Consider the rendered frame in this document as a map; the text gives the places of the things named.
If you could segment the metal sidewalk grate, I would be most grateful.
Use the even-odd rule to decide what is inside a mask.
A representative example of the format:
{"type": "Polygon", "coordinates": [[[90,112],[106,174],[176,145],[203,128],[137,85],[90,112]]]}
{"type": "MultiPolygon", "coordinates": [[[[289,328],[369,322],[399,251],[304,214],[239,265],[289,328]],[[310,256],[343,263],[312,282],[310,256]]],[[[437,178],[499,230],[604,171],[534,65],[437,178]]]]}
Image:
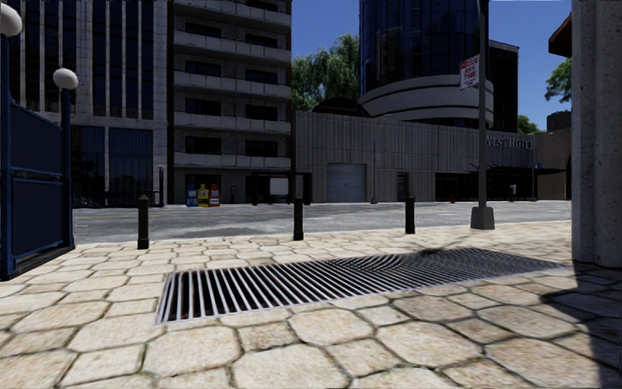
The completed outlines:
{"type": "Polygon", "coordinates": [[[460,248],[176,271],[166,276],[155,322],[185,323],[561,267],[516,254],[460,248]]]}

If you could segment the black bus shelter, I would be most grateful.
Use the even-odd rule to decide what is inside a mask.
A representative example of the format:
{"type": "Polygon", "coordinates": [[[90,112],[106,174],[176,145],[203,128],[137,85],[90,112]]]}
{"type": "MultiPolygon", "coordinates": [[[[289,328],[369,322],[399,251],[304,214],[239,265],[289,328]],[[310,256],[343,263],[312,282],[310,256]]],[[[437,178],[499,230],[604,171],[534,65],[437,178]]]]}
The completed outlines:
{"type": "Polygon", "coordinates": [[[257,206],[259,195],[272,204],[274,197],[285,198],[291,204],[294,199],[302,199],[304,205],[313,200],[313,176],[311,173],[295,171],[253,171],[251,173],[253,189],[251,203],[257,206]]]}

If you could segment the grey ribbed concrete building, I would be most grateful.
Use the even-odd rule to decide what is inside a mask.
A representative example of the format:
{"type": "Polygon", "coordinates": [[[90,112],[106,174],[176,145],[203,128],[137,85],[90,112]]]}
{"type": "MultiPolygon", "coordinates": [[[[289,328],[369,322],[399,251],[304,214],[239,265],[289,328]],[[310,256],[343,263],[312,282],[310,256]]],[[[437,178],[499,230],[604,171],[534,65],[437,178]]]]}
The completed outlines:
{"type": "MultiPolygon", "coordinates": [[[[315,203],[369,203],[377,119],[297,112],[296,169],[313,176],[315,203]]],[[[377,136],[377,201],[476,201],[476,129],[395,122],[377,136]]]]}

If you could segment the trees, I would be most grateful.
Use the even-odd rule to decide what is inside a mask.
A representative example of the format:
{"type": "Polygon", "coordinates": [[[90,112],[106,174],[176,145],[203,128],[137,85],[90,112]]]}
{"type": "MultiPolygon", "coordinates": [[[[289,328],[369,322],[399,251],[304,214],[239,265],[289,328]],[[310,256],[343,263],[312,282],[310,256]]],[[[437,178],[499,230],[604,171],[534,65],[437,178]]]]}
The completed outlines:
{"type": "Polygon", "coordinates": [[[345,33],[330,49],[292,59],[292,109],[310,110],[326,99],[360,97],[360,39],[345,33]]]}

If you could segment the grey concrete balcony building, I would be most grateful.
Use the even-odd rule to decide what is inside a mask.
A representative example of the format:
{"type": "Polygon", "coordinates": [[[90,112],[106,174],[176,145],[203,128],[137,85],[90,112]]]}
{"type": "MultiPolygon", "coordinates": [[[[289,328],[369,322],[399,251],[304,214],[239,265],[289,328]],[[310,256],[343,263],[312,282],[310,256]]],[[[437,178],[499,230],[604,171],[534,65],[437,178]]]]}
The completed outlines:
{"type": "Polygon", "coordinates": [[[168,8],[168,201],[216,184],[249,201],[253,171],[291,167],[292,0],[168,8]]]}

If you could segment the blue glass tower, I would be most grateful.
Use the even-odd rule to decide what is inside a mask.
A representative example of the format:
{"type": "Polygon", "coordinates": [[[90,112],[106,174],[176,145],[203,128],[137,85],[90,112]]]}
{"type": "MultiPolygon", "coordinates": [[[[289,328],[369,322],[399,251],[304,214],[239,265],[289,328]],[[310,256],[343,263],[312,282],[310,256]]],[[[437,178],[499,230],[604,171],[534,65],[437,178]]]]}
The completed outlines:
{"type": "Polygon", "coordinates": [[[484,0],[360,0],[359,104],[373,118],[476,129],[477,88],[461,62],[479,54],[484,0]]]}

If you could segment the pale stone and glass tower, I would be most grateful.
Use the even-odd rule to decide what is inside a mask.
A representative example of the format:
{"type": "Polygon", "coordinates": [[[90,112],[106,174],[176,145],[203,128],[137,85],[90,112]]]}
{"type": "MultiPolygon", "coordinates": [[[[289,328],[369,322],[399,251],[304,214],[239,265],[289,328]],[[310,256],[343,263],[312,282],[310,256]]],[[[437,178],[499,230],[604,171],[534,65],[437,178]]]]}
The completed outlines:
{"type": "Polygon", "coordinates": [[[15,103],[58,122],[58,68],[72,70],[76,207],[158,205],[167,169],[167,4],[159,0],[0,0],[22,31],[9,40],[15,103]]]}

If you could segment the brown building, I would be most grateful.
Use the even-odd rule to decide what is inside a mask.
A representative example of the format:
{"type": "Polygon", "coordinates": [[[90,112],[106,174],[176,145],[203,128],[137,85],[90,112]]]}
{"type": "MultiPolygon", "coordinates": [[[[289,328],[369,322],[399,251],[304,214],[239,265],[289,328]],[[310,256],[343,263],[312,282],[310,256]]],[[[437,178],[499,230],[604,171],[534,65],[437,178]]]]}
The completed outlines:
{"type": "Polygon", "coordinates": [[[571,112],[547,116],[547,130],[536,135],[536,197],[542,200],[570,200],[572,186],[571,112]]]}

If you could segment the dark stairway railing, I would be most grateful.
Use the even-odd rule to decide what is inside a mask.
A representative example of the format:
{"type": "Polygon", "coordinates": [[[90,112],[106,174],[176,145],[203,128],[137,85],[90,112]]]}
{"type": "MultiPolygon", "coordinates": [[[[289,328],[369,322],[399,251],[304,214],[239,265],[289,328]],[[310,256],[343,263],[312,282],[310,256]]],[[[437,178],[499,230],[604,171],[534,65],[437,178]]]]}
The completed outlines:
{"type": "Polygon", "coordinates": [[[61,124],[15,103],[8,39],[22,31],[15,9],[0,3],[0,281],[75,248],[71,186],[71,102],[76,74],[53,73],[61,124]]]}

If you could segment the pale concrete building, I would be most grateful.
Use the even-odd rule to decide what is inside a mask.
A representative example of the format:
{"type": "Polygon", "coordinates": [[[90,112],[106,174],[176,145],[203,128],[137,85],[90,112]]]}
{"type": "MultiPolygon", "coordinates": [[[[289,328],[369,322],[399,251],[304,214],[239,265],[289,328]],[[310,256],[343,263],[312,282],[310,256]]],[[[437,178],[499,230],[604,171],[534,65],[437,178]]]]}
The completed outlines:
{"type": "Polygon", "coordinates": [[[622,269],[622,0],[571,0],[548,50],[572,62],[572,256],[622,269]]]}

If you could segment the sign on a post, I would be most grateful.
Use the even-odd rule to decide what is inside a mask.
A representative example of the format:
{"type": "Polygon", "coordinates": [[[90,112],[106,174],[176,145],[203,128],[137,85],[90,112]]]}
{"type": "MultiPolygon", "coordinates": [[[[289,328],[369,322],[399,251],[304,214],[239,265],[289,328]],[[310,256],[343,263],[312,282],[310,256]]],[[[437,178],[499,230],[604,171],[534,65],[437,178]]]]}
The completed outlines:
{"type": "Polygon", "coordinates": [[[494,212],[487,205],[487,157],[486,157],[486,93],[488,64],[488,9],[489,0],[476,0],[479,19],[479,54],[460,62],[459,87],[464,90],[478,87],[479,112],[479,165],[478,165],[478,206],[471,210],[471,228],[492,230],[495,228],[494,212]]]}
{"type": "Polygon", "coordinates": [[[538,161],[537,161],[537,147],[536,144],[533,143],[531,146],[531,197],[530,197],[530,201],[531,202],[535,202],[537,201],[537,197],[536,197],[536,172],[535,170],[537,169],[538,165],[538,161]]]}

